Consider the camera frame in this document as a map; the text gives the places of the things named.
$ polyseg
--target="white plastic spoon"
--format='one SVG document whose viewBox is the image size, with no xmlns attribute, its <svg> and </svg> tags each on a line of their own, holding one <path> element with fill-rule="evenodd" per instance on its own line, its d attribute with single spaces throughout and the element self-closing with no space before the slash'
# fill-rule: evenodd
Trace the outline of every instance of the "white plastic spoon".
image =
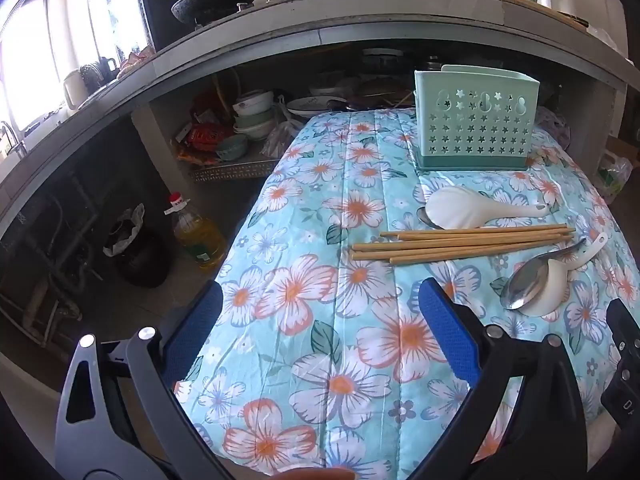
<svg viewBox="0 0 640 480">
<path fill-rule="evenodd" d="M 524 304 L 518 312 L 530 317 L 551 314 L 562 303 L 569 271 L 586 264 L 600 252 L 608 240 L 609 236 L 606 233 L 600 233 L 593 244 L 578 253 L 578 258 L 572 262 L 563 263 L 558 260 L 548 260 L 549 274 L 545 286 L 533 300 Z"/>
<path fill-rule="evenodd" d="M 473 229 L 496 218 L 540 218 L 549 214 L 545 204 L 505 204 L 462 186 L 435 191 L 424 209 L 431 221 L 443 229 Z"/>
</svg>

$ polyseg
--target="faucet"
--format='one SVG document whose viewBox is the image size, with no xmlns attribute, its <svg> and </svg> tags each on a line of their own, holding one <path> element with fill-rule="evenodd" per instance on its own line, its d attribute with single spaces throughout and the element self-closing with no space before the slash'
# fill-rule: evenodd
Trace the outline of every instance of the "faucet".
<svg viewBox="0 0 640 480">
<path fill-rule="evenodd" d="M 17 152 L 20 158 L 23 158 L 27 154 L 27 150 L 24 147 L 24 141 L 18 140 L 18 137 L 15 135 L 14 129 L 11 125 L 6 121 L 0 121 L 0 131 L 2 131 L 3 136 L 7 136 L 9 139 L 9 150 L 6 152 L 7 155 L 11 152 Z"/>
</svg>

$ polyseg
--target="blue gripper pad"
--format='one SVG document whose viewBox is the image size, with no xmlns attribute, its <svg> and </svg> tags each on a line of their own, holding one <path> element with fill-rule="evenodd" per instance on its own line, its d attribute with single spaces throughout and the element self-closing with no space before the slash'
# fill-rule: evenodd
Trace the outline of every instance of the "blue gripper pad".
<svg viewBox="0 0 640 480">
<path fill-rule="evenodd" d="M 478 346 L 449 306 L 450 300 L 433 278 L 420 285 L 418 306 L 457 378 L 472 388 L 480 378 Z"/>
</svg>

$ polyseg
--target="wooden chopstick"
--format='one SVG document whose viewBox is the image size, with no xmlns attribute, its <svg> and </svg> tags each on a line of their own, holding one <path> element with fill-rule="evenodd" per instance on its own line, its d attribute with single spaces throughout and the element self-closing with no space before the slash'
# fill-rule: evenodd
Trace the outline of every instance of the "wooden chopstick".
<svg viewBox="0 0 640 480">
<path fill-rule="evenodd" d="M 514 244 L 520 242 L 533 242 L 546 240 L 558 235 L 569 235 L 571 229 L 558 229 L 546 231 L 532 231 L 530 233 L 496 233 L 482 236 L 459 235 L 458 238 L 437 238 L 435 240 L 414 240 L 408 242 L 373 242 L 366 244 L 353 244 L 354 251 L 397 251 L 402 249 L 431 249 L 435 247 L 463 247 L 476 245 Z"/>
<path fill-rule="evenodd" d="M 442 254 L 442 253 L 459 254 L 469 250 L 479 250 L 482 248 L 499 248 L 499 247 L 504 247 L 506 245 L 521 244 L 521 243 L 528 243 L 528 242 L 544 242 L 543 244 L 552 245 L 568 239 L 569 240 L 571 239 L 569 235 L 567 236 L 556 235 L 548 238 L 542 238 L 540 240 L 521 240 L 521 241 L 514 241 L 511 243 L 491 244 L 491 245 L 485 245 L 485 246 L 468 244 L 468 245 L 455 246 L 455 247 L 436 246 L 434 248 L 414 248 L 414 249 L 398 249 L 398 250 L 396 250 L 394 247 L 399 244 L 387 244 L 389 246 L 389 250 L 387 251 L 351 251 L 351 259 L 352 260 L 388 260 L 390 258 L 395 258 L 396 256 L 418 256 L 420 254 L 430 256 L 432 254 Z"/>
<path fill-rule="evenodd" d="M 393 236 L 398 236 L 399 234 L 424 234 L 431 236 L 443 236 L 443 235 L 453 235 L 453 234 L 478 234 L 484 232 L 492 232 L 492 233 L 520 233 L 523 231 L 544 231 L 547 229 L 561 229 L 567 228 L 567 224 L 540 224 L 540 225 L 529 225 L 529 226 L 521 226 L 521 227 L 478 227 L 475 229 L 430 229 L 430 230 L 422 230 L 422 231 L 382 231 L 380 232 L 380 236 L 383 238 L 389 238 Z"/>
<path fill-rule="evenodd" d="M 532 249 L 535 247 L 542 247 L 545 245 L 551 245 L 551 243 L 567 241 L 570 239 L 571 237 L 564 236 L 564 237 L 559 237 L 553 242 L 549 242 L 548 240 L 539 240 L 537 242 L 524 242 L 520 244 L 471 247 L 468 249 L 465 248 L 464 250 L 460 250 L 459 248 L 458 250 L 442 251 L 440 253 L 431 253 L 431 254 L 412 254 L 409 256 L 393 256 L 389 258 L 389 262 L 391 263 L 391 265 L 398 266 L 398 265 L 410 265 L 410 264 L 423 264 L 428 262 L 439 262 L 441 260 L 461 260 L 464 258 L 474 258 L 475 256 L 491 256 L 492 254 L 513 253 L 515 251 Z"/>
</svg>

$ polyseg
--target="green bowl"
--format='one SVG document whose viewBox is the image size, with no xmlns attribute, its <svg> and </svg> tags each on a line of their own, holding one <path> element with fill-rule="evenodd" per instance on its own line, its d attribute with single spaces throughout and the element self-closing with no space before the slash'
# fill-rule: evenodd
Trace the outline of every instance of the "green bowl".
<svg viewBox="0 0 640 480">
<path fill-rule="evenodd" d="M 272 117 L 273 108 L 269 108 L 267 111 L 255 115 L 239 116 L 236 117 L 236 128 L 238 128 L 239 130 L 251 128 L 252 126 L 257 126 L 258 124 L 265 123 Z"/>
<path fill-rule="evenodd" d="M 248 139 L 242 134 L 227 137 L 217 146 L 216 155 L 221 160 L 236 160 L 246 153 L 247 144 Z"/>
</svg>

